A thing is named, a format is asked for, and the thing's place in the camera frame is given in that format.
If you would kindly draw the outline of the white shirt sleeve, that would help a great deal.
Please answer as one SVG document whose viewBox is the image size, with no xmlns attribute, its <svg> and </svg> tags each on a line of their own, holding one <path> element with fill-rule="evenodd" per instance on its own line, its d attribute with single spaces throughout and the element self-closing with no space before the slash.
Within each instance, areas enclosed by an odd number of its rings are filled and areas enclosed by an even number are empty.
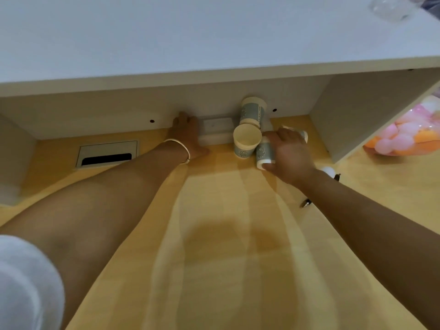
<svg viewBox="0 0 440 330">
<path fill-rule="evenodd" d="M 33 244 L 0 235 L 0 330 L 61 330 L 61 276 Z"/>
</svg>

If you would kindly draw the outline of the person's right forearm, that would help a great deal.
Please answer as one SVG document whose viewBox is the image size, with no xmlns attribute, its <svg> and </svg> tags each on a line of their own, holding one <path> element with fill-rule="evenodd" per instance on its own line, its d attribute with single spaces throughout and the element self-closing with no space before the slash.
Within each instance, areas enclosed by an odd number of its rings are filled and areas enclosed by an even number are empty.
<svg viewBox="0 0 440 330">
<path fill-rule="evenodd" d="M 440 330 L 440 234 L 317 169 L 292 184 L 395 299 L 427 329 Z"/>
</svg>

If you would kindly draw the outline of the person's left forearm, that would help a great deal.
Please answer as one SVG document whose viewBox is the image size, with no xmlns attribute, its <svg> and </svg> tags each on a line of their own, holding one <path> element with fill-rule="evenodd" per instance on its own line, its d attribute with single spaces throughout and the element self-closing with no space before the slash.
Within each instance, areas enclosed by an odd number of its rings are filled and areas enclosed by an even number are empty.
<svg viewBox="0 0 440 330">
<path fill-rule="evenodd" d="M 0 235 L 40 249 L 59 272 L 65 292 L 61 329 L 162 183 L 183 162 L 183 154 L 179 144 L 163 142 L 134 160 L 58 190 L 0 227 Z"/>
</svg>

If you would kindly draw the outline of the clear plastic wrapper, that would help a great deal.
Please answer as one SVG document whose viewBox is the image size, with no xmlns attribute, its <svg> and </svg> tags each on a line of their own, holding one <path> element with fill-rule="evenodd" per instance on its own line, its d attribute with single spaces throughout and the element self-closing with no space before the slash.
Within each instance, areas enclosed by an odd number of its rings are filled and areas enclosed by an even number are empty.
<svg viewBox="0 0 440 330">
<path fill-rule="evenodd" d="M 413 15 L 426 0 L 371 0 L 369 9 L 387 21 L 403 21 Z"/>
</svg>

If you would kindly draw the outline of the blue patterned paper cup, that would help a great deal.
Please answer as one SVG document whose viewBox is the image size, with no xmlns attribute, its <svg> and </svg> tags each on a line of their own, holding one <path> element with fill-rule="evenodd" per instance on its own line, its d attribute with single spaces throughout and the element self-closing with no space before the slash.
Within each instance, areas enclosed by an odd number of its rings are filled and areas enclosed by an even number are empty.
<svg viewBox="0 0 440 330">
<path fill-rule="evenodd" d="M 265 170 L 264 165 L 273 165 L 275 161 L 275 153 L 272 149 L 269 138 L 263 136 L 260 144 L 255 149 L 256 167 L 259 170 Z"/>
<path fill-rule="evenodd" d="M 250 124 L 261 129 L 266 117 L 267 103 L 258 97 L 248 97 L 241 102 L 239 125 Z"/>
<path fill-rule="evenodd" d="M 306 131 L 300 130 L 300 129 L 296 129 L 294 127 L 288 127 L 288 126 L 285 126 L 285 125 L 283 125 L 282 128 L 299 133 L 301 135 L 301 137 L 304 139 L 305 143 L 308 143 L 308 133 Z"/>
<path fill-rule="evenodd" d="M 262 139 L 261 130 L 252 124 L 240 124 L 234 129 L 234 154 L 240 159 L 247 159 L 254 153 Z"/>
</svg>

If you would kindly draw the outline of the person's right hand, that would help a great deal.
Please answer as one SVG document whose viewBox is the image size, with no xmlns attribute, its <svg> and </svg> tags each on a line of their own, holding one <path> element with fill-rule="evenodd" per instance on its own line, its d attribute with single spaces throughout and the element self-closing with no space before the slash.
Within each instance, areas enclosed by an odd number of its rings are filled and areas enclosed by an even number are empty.
<svg viewBox="0 0 440 330">
<path fill-rule="evenodd" d="M 317 171 L 304 139 L 299 133 L 282 127 L 262 135 L 269 138 L 275 153 L 277 174 L 273 175 L 302 190 Z"/>
</svg>

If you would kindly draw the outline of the person's left hand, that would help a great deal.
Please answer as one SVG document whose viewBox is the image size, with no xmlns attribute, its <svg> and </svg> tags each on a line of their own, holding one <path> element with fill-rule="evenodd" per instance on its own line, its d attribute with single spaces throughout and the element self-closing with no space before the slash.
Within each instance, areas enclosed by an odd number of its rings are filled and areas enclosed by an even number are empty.
<svg viewBox="0 0 440 330">
<path fill-rule="evenodd" d="M 186 112 L 179 112 L 173 120 L 173 125 L 169 129 L 165 142 L 179 144 L 183 149 L 183 162 L 188 164 L 193 160 L 193 147 L 199 143 L 199 121 L 195 116 L 189 116 Z"/>
</svg>

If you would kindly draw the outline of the white power socket box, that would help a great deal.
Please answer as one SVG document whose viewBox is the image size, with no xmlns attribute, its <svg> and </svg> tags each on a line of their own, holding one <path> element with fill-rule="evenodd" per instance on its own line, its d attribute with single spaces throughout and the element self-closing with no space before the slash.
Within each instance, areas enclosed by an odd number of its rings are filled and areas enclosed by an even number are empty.
<svg viewBox="0 0 440 330">
<path fill-rule="evenodd" d="M 233 132 L 236 123 L 232 117 L 201 119 L 199 127 L 199 143 L 201 146 L 233 143 Z"/>
</svg>

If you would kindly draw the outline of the bag of pink orange balls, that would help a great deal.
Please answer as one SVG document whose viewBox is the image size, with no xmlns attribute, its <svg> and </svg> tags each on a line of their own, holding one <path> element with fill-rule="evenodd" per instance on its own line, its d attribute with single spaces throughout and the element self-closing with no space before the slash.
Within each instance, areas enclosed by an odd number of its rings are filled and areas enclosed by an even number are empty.
<svg viewBox="0 0 440 330">
<path fill-rule="evenodd" d="M 420 156 L 440 150 L 440 87 L 363 145 L 372 154 Z"/>
</svg>

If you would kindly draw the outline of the white desk hutch shelf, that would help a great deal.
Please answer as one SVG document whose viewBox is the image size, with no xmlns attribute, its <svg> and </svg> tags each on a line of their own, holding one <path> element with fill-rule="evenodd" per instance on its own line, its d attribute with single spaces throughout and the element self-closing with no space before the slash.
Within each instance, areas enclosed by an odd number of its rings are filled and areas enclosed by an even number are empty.
<svg viewBox="0 0 440 330">
<path fill-rule="evenodd" d="M 333 162 L 440 86 L 440 20 L 373 0 L 0 0 L 0 205 L 37 139 L 166 128 L 264 99 Z"/>
</svg>

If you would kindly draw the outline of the black pen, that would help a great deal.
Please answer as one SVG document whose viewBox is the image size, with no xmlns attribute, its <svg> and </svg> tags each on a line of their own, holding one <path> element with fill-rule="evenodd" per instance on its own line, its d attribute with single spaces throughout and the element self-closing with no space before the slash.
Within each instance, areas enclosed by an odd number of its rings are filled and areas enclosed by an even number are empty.
<svg viewBox="0 0 440 330">
<path fill-rule="evenodd" d="M 336 180 L 337 182 L 340 181 L 340 177 L 341 177 L 341 173 L 336 173 L 334 176 L 332 176 L 331 174 L 329 175 L 330 177 L 332 177 L 332 179 Z M 301 204 L 300 204 L 300 208 L 305 208 L 307 206 L 310 206 L 312 204 L 312 201 L 307 198 L 305 199 Z"/>
</svg>

